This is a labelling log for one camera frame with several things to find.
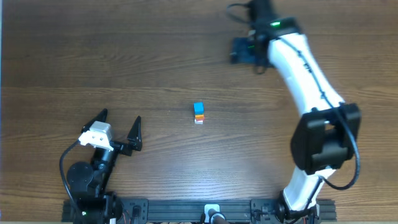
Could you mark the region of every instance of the table surface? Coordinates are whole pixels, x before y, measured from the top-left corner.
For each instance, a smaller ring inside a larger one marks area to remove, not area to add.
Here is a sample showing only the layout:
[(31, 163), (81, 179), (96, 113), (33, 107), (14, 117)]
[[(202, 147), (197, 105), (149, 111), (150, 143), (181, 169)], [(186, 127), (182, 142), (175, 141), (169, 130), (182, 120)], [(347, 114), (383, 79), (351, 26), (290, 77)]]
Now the table surface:
[[(103, 108), (123, 141), (142, 116), (144, 147), (121, 156), (109, 190), (148, 199), (274, 198), (294, 169), (299, 120), (274, 69), (230, 65), (232, 0), (5, 0), (0, 209), (3, 221), (59, 221), (58, 160)], [(330, 83), (363, 121), (357, 184), (339, 192), (340, 221), (398, 219), (398, 1), (276, 0), (295, 16)], [(193, 123), (193, 102), (205, 105)], [(88, 161), (78, 147), (65, 169)], [(331, 180), (345, 184), (354, 162)]]

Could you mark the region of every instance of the blue box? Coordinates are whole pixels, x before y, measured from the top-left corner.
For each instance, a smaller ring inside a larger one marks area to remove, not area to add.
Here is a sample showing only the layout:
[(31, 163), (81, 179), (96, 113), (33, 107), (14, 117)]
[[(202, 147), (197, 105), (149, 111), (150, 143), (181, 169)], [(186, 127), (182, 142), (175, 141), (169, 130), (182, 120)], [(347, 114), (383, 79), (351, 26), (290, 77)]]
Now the blue box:
[(195, 110), (195, 115), (204, 114), (205, 113), (205, 109), (203, 107), (203, 103), (202, 102), (193, 103), (193, 109)]

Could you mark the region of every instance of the white arm segment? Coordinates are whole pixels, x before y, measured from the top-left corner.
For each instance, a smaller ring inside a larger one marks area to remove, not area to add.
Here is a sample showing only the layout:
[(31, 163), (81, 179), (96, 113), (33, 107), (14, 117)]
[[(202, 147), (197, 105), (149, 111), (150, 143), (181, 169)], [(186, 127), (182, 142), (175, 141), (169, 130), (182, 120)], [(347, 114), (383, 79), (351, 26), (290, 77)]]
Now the white arm segment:
[[(284, 78), (287, 87), (293, 95), (300, 116), (311, 112), (312, 108), (316, 108), (319, 111), (330, 109), (328, 103), (321, 98), (319, 87), (312, 74), (308, 71), (309, 68), (312, 69), (330, 103), (335, 107), (339, 107), (344, 100), (330, 86), (320, 70), (311, 54), (306, 36), (294, 33), (283, 35), (280, 38), (288, 41), (297, 50), (301, 51), (309, 64), (309, 67), (305, 66), (305, 62), (299, 57), (298, 53), (282, 40), (270, 41), (268, 51), (270, 63), (278, 69), (280, 75)], [(289, 209), (293, 211), (303, 210), (317, 184), (318, 176), (322, 175), (328, 178), (334, 171), (334, 169), (324, 169), (313, 175), (307, 175), (304, 170), (296, 167), (289, 185), (284, 189), (284, 198)], [(316, 204), (316, 198), (323, 183), (321, 183), (315, 195), (311, 198), (309, 208)]]

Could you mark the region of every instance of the wooden table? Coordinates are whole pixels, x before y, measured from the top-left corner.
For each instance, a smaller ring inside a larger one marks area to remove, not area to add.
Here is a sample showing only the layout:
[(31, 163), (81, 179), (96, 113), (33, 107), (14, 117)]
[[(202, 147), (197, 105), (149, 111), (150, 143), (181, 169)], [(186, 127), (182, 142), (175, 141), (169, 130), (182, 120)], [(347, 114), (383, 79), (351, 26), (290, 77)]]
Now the wooden table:
[[(234, 1), (4, 0), (0, 209), (3, 221), (59, 221), (58, 160), (103, 108), (117, 140), (142, 116), (144, 147), (120, 157), (109, 190), (148, 199), (276, 197), (294, 163), (299, 116), (274, 69), (230, 65)], [(298, 18), (330, 83), (363, 112), (362, 172), (324, 187), (341, 221), (398, 219), (398, 1), (277, 0)], [(193, 123), (193, 102), (205, 105)], [(65, 169), (88, 161), (78, 147)], [(353, 175), (346, 162), (331, 180)]]

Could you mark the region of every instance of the black metal base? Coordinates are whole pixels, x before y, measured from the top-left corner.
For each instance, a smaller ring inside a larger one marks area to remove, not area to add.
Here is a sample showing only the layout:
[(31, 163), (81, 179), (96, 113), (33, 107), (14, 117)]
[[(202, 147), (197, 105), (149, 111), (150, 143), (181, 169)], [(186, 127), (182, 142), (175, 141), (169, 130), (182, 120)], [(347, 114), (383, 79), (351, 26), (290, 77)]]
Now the black metal base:
[[(252, 200), (147, 200), (142, 198), (121, 198), (126, 213), (127, 223), (145, 224), (161, 222), (201, 223), (201, 216), (206, 204), (220, 205), (221, 212), (230, 223), (279, 224), (275, 216), (275, 199)], [(336, 221), (336, 207), (332, 200), (318, 200), (317, 214), (305, 217), (306, 223)], [(62, 222), (73, 222), (71, 207), (65, 202)]]

